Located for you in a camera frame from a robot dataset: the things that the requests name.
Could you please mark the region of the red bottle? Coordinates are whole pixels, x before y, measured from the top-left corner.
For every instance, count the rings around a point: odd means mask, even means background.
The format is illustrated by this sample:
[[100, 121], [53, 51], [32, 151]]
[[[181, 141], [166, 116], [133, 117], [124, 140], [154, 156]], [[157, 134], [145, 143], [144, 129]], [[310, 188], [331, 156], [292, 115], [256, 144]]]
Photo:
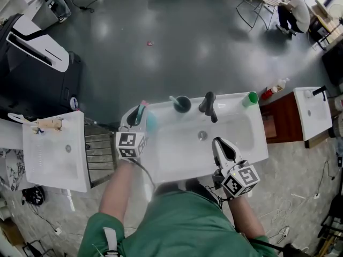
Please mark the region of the red bottle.
[[268, 88], [262, 95], [262, 100], [267, 100], [273, 96], [278, 91], [278, 88], [276, 86]]

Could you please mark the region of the bamboo toothbrush holder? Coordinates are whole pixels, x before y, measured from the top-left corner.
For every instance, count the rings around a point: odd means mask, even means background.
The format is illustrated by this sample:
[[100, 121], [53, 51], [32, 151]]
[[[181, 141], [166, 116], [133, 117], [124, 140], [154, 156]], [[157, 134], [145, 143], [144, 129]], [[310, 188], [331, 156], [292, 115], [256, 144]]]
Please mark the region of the bamboo toothbrush holder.
[[38, 119], [36, 121], [37, 127], [40, 129], [54, 129], [61, 130], [63, 127], [63, 119], [61, 117], [49, 118], [49, 119]]

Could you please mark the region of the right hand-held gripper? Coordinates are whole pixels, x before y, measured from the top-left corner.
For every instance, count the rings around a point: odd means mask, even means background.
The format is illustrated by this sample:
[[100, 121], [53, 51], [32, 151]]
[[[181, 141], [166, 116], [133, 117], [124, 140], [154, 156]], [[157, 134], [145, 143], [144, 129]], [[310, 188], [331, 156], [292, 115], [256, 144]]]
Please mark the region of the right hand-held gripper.
[[212, 151], [218, 166], [212, 175], [214, 187], [223, 188], [228, 198], [247, 194], [260, 182], [255, 167], [243, 160], [240, 150], [229, 140], [214, 138]]

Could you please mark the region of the black and white machine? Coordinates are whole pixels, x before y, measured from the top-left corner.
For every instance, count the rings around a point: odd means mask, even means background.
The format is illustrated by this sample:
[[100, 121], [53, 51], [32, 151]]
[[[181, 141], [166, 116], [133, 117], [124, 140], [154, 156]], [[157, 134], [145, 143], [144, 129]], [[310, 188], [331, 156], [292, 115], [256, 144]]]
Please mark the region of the black and white machine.
[[28, 119], [72, 112], [78, 106], [80, 57], [23, 14], [0, 25], [0, 118]]

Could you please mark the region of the wooden slat rack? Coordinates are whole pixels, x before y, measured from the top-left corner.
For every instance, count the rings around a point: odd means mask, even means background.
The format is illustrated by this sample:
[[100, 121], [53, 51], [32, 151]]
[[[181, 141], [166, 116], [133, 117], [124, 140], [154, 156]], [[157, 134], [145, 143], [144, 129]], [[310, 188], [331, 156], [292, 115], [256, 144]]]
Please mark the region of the wooden slat rack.
[[110, 180], [116, 169], [115, 133], [105, 124], [84, 118], [85, 151], [91, 188]]

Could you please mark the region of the person's right forearm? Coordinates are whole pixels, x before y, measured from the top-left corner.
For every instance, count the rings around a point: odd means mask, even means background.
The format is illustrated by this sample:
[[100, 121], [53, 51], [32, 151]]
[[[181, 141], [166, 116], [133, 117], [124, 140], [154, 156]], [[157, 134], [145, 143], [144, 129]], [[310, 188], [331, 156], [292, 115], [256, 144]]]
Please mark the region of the person's right forearm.
[[228, 205], [238, 232], [248, 239], [264, 236], [264, 228], [244, 196], [228, 201]]

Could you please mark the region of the teal cup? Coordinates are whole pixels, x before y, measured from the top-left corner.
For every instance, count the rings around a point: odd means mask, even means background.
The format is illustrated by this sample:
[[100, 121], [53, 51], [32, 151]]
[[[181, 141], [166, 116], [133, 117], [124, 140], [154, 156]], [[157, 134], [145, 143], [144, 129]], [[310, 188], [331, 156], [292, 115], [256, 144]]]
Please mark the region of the teal cup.
[[174, 109], [179, 113], [187, 113], [191, 109], [191, 101], [186, 96], [178, 96], [175, 98], [176, 102], [173, 102]]

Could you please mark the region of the black round floor device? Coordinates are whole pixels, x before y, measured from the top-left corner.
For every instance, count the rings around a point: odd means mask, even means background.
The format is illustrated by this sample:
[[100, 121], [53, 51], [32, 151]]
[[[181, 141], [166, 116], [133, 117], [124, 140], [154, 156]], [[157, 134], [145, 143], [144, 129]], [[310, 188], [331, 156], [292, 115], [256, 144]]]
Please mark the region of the black round floor device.
[[45, 202], [46, 196], [41, 186], [26, 188], [21, 192], [23, 196], [22, 203], [27, 202], [34, 206], [40, 206]]

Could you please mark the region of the square white sink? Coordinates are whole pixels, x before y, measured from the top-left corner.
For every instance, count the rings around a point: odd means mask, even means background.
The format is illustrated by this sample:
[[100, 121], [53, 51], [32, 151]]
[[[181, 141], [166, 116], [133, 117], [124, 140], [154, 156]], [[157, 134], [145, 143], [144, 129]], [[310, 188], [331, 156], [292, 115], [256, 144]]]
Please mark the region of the square white sink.
[[22, 126], [27, 181], [87, 192], [91, 184], [85, 149], [84, 114], [74, 111], [47, 119], [60, 119], [61, 129], [45, 128], [42, 134], [35, 134], [31, 126]]

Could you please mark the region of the brown wooden cabinet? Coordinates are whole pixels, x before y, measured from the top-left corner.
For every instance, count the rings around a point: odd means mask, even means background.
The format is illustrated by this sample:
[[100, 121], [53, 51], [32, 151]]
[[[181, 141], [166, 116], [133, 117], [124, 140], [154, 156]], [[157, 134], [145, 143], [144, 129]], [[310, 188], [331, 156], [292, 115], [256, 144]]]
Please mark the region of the brown wooden cabinet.
[[303, 141], [302, 125], [293, 92], [260, 106], [266, 142], [286, 143]]

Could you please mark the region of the person's green shirt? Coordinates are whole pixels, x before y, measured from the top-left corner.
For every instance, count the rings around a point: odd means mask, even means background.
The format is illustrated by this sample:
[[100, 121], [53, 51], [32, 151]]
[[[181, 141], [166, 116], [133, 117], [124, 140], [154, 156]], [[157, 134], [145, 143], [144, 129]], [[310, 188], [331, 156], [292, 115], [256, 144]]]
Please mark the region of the person's green shirt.
[[78, 257], [101, 257], [109, 250], [105, 227], [116, 232], [114, 242], [122, 257], [277, 257], [274, 249], [250, 243], [237, 232], [217, 204], [192, 192], [157, 196], [128, 237], [118, 219], [94, 214]]

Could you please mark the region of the white desk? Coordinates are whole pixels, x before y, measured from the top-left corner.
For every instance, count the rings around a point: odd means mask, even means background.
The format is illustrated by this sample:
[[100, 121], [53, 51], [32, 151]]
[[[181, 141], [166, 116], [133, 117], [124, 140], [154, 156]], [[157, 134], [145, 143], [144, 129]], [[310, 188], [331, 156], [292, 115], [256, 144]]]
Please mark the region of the white desk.
[[31, 1], [29, 6], [23, 11], [23, 14], [42, 30], [58, 22], [58, 18], [45, 0]]

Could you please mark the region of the slim black faucet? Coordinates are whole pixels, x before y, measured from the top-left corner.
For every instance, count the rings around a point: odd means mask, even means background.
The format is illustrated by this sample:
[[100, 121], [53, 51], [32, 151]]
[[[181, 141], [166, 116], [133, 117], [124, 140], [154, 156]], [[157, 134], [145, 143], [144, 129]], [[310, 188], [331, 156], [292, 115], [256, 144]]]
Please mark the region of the slim black faucet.
[[325, 94], [325, 91], [327, 90], [326, 86], [322, 86], [316, 90], [314, 90], [312, 92], [312, 95], [313, 96], [317, 96], [319, 94], [322, 94], [322, 97], [323, 97], [323, 101], [325, 102], [326, 101], [326, 94]]

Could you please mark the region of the thick black faucet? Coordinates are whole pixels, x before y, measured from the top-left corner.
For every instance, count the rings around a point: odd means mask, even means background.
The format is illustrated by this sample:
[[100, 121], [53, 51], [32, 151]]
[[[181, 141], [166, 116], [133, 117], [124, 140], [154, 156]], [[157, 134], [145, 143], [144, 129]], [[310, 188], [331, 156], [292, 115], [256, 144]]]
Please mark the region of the thick black faucet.
[[199, 105], [198, 110], [211, 118], [211, 122], [218, 121], [217, 115], [214, 111], [214, 101], [216, 95], [213, 92], [207, 92], [202, 103]]

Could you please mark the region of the wide white sink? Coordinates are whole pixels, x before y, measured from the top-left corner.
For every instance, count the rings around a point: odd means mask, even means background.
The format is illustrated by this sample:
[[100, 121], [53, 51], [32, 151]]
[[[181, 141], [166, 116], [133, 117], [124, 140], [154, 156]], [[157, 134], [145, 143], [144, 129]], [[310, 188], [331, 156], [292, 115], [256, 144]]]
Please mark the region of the wide white sink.
[[179, 113], [171, 101], [148, 105], [154, 115], [141, 164], [156, 184], [211, 175], [215, 165], [212, 140], [222, 137], [233, 143], [250, 164], [268, 158], [259, 105], [243, 106], [246, 93], [218, 95], [213, 123], [198, 107], [203, 97], [192, 98], [187, 113]]

